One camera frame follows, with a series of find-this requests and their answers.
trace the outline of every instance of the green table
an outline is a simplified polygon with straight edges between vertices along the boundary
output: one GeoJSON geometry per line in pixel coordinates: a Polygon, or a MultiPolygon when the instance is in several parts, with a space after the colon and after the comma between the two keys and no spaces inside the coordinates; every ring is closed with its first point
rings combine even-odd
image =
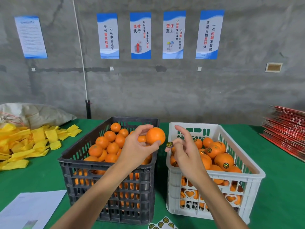
{"type": "MultiPolygon", "coordinates": [[[[32,158],[25,169],[0,172],[0,211],[21,192],[56,191],[65,189],[63,175],[57,158],[70,145],[91,131],[101,120],[76,119],[64,128],[76,124],[82,133],[75,138],[67,138],[58,150],[50,151],[45,157],[32,158]]],[[[168,123],[160,127],[167,133],[168,123]]],[[[249,125],[223,125],[230,136],[246,151],[247,154],[265,171],[253,210],[249,227],[255,228],[303,228],[305,225],[305,182],[303,174],[305,164],[288,155],[277,146],[258,135],[261,127],[249,125]]],[[[158,153],[156,173],[156,203],[153,223],[164,216],[180,229],[183,228],[216,228],[214,221],[180,215],[172,215],[166,210],[167,167],[166,153],[162,145],[158,153]]],[[[65,195],[45,228],[50,228],[70,207],[65,195]]],[[[96,222],[95,228],[147,228],[125,224],[96,222]]]]}

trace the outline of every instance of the black plastic crate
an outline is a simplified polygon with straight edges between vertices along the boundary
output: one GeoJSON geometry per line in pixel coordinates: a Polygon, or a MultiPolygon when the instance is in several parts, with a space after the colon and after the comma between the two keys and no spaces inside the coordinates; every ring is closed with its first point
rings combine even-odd
{"type": "MultiPolygon", "coordinates": [[[[115,122],[129,132],[139,125],[151,124],[159,127],[160,124],[157,118],[111,117],[64,151],[58,161],[71,205],[101,178],[102,175],[98,173],[105,172],[114,164],[89,162],[83,159],[89,156],[88,150],[95,144],[95,140],[109,131],[111,124],[115,122]]],[[[140,165],[125,178],[108,200],[97,220],[128,224],[147,224],[152,221],[155,206],[156,160],[157,151],[152,154],[150,164],[140,165]]]]}

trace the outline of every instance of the poster with chinese text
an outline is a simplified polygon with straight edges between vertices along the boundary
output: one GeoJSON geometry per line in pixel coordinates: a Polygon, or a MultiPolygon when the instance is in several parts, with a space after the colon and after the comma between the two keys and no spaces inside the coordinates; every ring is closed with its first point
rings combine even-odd
{"type": "Polygon", "coordinates": [[[196,59],[217,59],[224,10],[203,10],[200,14],[196,59]]]}
{"type": "Polygon", "coordinates": [[[164,12],[163,59],[182,59],[186,11],[164,12]]]}
{"type": "Polygon", "coordinates": [[[119,35],[117,28],[117,14],[96,14],[99,50],[102,59],[119,59],[119,35]]]}
{"type": "Polygon", "coordinates": [[[37,16],[15,17],[18,36],[26,59],[46,59],[44,40],[37,16]]]}
{"type": "Polygon", "coordinates": [[[151,13],[130,13],[132,59],[151,59],[151,13]]]}

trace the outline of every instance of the concrete wall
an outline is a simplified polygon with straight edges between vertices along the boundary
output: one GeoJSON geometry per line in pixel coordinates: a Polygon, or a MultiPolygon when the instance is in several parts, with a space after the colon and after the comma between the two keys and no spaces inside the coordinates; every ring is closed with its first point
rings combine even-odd
{"type": "MultiPolygon", "coordinates": [[[[258,125],[268,105],[305,109],[305,0],[75,3],[93,118],[129,115],[258,125]],[[203,9],[225,9],[217,60],[195,59],[203,9]],[[180,60],[162,59],[163,12],[168,10],[186,10],[180,60]],[[131,60],[132,11],[152,12],[151,60],[131,60]],[[99,56],[100,12],[118,14],[120,59],[99,56]],[[282,72],[265,73],[267,62],[283,62],[282,72]]],[[[0,0],[0,104],[50,104],[85,118],[85,99],[72,0],[0,0]],[[23,57],[13,18],[18,15],[39,16],[48,59],[23,57]]]]}

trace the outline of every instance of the left hand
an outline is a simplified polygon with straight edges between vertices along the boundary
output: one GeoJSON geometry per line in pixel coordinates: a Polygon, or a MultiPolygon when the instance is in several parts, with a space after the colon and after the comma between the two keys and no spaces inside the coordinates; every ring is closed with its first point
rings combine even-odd
{"type": "Polygon", "coordinates": [[[151,146],[146,146],[145,142],[138,142],[138,137],[146,135],[151,128],[153,128],[153,125],[140,125],[131,135],[126,137],[121,155],[116,163],[123,165],[128,170],[128,173],[138,168],[145,158],[159,149],[160,140],[151,146]]]}

